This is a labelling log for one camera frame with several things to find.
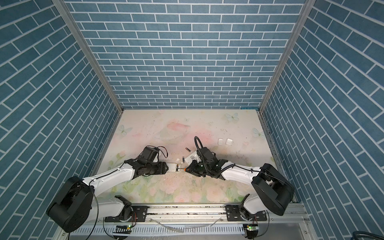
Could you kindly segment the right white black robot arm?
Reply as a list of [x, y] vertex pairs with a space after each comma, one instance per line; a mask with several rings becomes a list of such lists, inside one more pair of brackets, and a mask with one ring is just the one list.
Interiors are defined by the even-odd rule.
[[271, 164], [262, 167], [246, 167], [228, 160], [219, 160], [216, 154], [204, 147], [185, 158], [185, 171], [196, 177], [211, 177], [223, 181], [235, 181], [251, 186], [256, 191], [246, 194], [240, 204], [244, 218], [268, 210], [282, 216], [292, 201], [295, 189]]

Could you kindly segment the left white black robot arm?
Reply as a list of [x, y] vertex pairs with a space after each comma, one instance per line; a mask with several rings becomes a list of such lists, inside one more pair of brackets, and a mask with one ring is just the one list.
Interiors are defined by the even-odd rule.
[[116, 168], [91, 177], [73, 176], [66, 180], [49, 204], [46, 214], [66, 233], [71, 233], [89, 221], [113, 217], [120, 222], [135, 222], [132, 203], [121, 195], [100, 202], [105, 191], [138, 177], [164, 175], [169, 167], [159, 160], [168, 157], [163, 146], [146, 146], [134, 159], [125, 160]]

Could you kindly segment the grey buttoned remote control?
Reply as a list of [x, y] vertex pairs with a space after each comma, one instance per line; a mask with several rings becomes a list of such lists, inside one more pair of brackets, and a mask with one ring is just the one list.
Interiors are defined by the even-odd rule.
[[167, 173], [178, 173], [180, 171], [180, 165], [175, 163], [167, 163]]

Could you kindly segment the white battery cover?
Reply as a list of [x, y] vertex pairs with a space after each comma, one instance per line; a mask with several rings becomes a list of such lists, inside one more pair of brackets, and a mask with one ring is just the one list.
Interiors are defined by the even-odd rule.
[[227, 140], [226, 140], [226, 145], [228, 145], [228, 146], [232, 146], [233, 143], [234, 143], [234, 140], [233, 140], [233, 139], [227, 138]]

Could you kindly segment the grey remote battery cover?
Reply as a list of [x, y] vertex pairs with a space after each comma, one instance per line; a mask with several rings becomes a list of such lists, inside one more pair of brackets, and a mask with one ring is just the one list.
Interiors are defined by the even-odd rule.
[[222, 146], [224, 144], [224, 140], [222, 138], [218, 139], [218, 145]]

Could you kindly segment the white air conditioner remote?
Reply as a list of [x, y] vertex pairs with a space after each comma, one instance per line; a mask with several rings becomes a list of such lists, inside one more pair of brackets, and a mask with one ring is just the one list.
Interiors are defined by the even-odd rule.
[[185, 157], [184, 160], [188, 165], [190, 165], [193, 161], [197, 161], [198, 163], [201, 161], [197, 151], [192, 152], [189, 156]]

